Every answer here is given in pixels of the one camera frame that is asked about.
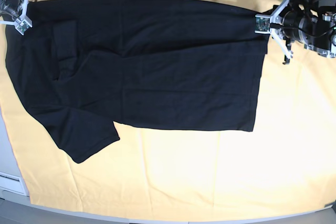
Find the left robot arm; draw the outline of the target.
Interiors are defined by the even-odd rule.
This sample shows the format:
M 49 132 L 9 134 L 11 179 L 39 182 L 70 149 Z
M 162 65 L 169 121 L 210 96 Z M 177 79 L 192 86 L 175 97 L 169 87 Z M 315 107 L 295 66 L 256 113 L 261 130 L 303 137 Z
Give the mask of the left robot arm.
M 284 53 L 284 65 L 293 58 L 291 45 L 299 42 L 304 49 L 325 58 L 335 58 L 335 6 L 313 8 L 323 0 L 283 0 L 273 9 L 257 14 L 255 32 L 274 39 Z

